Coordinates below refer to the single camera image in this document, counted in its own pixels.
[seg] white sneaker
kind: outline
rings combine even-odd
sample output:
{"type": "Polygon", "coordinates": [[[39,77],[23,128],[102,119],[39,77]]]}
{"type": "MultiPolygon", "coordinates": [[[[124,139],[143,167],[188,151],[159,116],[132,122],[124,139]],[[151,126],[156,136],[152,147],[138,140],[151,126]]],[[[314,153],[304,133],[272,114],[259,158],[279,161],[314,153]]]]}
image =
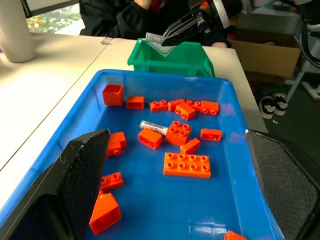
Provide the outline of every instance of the white sneaker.
{"type": "Polygon", "coordinates": [[[283,116],[286,113],[288,103],[286,101],[286,95],[284,93],[275,93],[272,95],[275,110],[274,113],[283,116]]]}
{"type": "Polygon", "coordinates": [[[264,119],[272,119],[276,106],[271,96],[264,96],[259,102],[259,110],[264,119]]]}

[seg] paper towel roll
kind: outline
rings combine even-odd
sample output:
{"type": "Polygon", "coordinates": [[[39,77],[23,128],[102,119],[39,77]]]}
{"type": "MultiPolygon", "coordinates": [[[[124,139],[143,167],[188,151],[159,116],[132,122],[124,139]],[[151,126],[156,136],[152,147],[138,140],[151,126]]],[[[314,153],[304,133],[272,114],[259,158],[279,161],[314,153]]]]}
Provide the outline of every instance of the paper towel roll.
{"type": "Polygon", "coordinates": [[[0,0],[0,48],[13,63],[36,56],[21,0],[0,0]]]}

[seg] blue plastic tray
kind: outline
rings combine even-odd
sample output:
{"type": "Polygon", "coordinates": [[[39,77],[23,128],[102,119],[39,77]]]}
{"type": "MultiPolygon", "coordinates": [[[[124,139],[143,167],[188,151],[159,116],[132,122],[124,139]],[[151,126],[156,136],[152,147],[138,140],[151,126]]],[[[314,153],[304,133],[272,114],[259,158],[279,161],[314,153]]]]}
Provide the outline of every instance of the blue plastic tray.
{"type": "Polygon", "coordinates": [[[61,154],[67,143],[84,133],[108,128],[123,131],[127,149],[105,161],[103,174],[121,172],[124,186],[112,194],[122,220],[98,236],[88,227],[85,240],[222,240],[227,230],[248,240],[279,240],[281,232],[259,188],[249,148],[246,123],[233,85],[224,79],[157,73],[101,70],[85,88],[5,207],[6,219],[37,176],[61,154]],[[102,91],[107,84],[124,85],[125,96],[145,96],[152,101],[190,99],[219,102],[218,116],[197,114],[186,122],[174,112],[107,107],[102,91]],[[195,154],[210,157],[211,178],[163,175],[165,152],[180,150],[166,142],[152,150],[139,143],[142,120],[169,126],[188,123],[190,138],[201,128],[220,129],[220,142],[201,141],[195,154]]]}

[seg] orange lego brick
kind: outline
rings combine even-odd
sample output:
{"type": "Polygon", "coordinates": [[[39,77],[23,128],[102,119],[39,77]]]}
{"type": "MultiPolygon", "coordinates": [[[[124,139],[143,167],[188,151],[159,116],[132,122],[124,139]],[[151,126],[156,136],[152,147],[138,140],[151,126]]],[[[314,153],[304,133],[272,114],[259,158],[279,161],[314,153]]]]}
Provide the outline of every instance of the orange lego brick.
{"type": "Polygon", "coordinates": [[[124,86],[108,84],[102,92],[104,104],[122,106],[124,104],[124,86]]]}
{"type": "Polygon", "coordinates": [[[200,132],[201,140],[217,141],[219,142],[222,137],[222,132],[216,129],[202,128],[200,132]]]}
{"type": "Polygon", "coordinates": [[[188,104],[186,104],[185,102],[178,104],[175,107],[174,112],[176,114],[179,114],[185,120],[190,120],[196,116],[196,110],[188,104]]]}
{"type": "Polygon", "coordinates": [[[202,101],[201,112],[203,114],[217,115],[219,112],[219,103],[213,101],[202,101]]]}
{"type": "Polygon", "coordinates": [[[190,107],[195,109],[197,112],[201,112],[201,107],[202,107],[201,102],[199,102],[199,101],[193,102],[191,100],[187,100],[186,104],[188,104],[190,107]]]}
{"type": "Polygon", "coordinates": [[[166,152],[163,174],[209,179],[211,176],[209,157],[166,152]]]}
{"type": "Polygon", "coordinates": [[[144,109],[145,97],[144,96],[128,96],[126,99],[127,109],[144,109]]]}
{"type": "Polygon", "coordinates": [[[127,141],[123,131],[110,134],[110,139],[108,144],[115,144],[115,143],[120,143],[121,148],[123,149],[127,147],[127,141]]]}
{"type": "Polygon", "coordinates": [[[150,103],[151,112],[159,112],[168,109],[168,104],[165,100],[153,101],[150,103]]]}
{"type": "Polygon", "coordinates": [[[190,132],[191,127],[188,124],[181,124],[178,121],[174,121],[166,132],[165,139],[167,142],[180,147],[186,144],[190,132]]]}
{"type": "Polygon", "coordinates": [[[180,146],[180,153],[181,154],[192,154],[200,147],[200,141],[197,138],[194,138],[187,142],[184,145],[180,146]]]}
{"type": "Polygon", "coordinates": [[[162,143],[162,135],[149,128],[144,128],[138,135],[139,142],[156,150],[162,143]]]}
{"type": "Polygon", "coordinates": [[[108,176],[102,177],[100,190],[106,193],[112,189],[122,187],[123,185],[124,185],[124,180],[121,176],[121,173],[116,172],[108,176]]]}
{"type": "Polygon", "coordinates": [[[244,236],[236,234],[233,231],[228,230],[224,235],[223,240],[247,240],[244,236]]]}
{"type": "Polygon", "coordinates": [[[106,149],[106,157],[112,157],[112,156],[119,156],[122,154],[122,148],[120,142],[115,142],[112,144],[108,144],[108,147],[106,149]]]}
{"type": "Polygon", "coordinates": [[[93,234],[96,236],[121,220],[118,203],[111,193],[102,194],[95,202],[89,222],[93,234]]]}
{"type": "Polygon", "coordinates": [[[170,101],[168,102],[168,110],[170,112],[174,112],[176,110],[176,106],[181,104],[181,103],[184,103],[185,100],[183,99],[178,99],[178,100],[175,100],[175,101],[170,101]]]}

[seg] green plastic bin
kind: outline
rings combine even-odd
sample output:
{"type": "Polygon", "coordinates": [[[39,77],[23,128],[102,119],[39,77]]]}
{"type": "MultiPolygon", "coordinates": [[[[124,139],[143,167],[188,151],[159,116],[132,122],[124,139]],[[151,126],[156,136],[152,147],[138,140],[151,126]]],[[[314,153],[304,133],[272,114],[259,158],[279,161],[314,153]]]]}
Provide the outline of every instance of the green plastic bin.
{"type": "Polygon", "coordinates": [[[138,39],[127,63],[140,72],[215,77],[210,59],[196,42],[183,42],[164,57],[147,41],[138,39]]]}

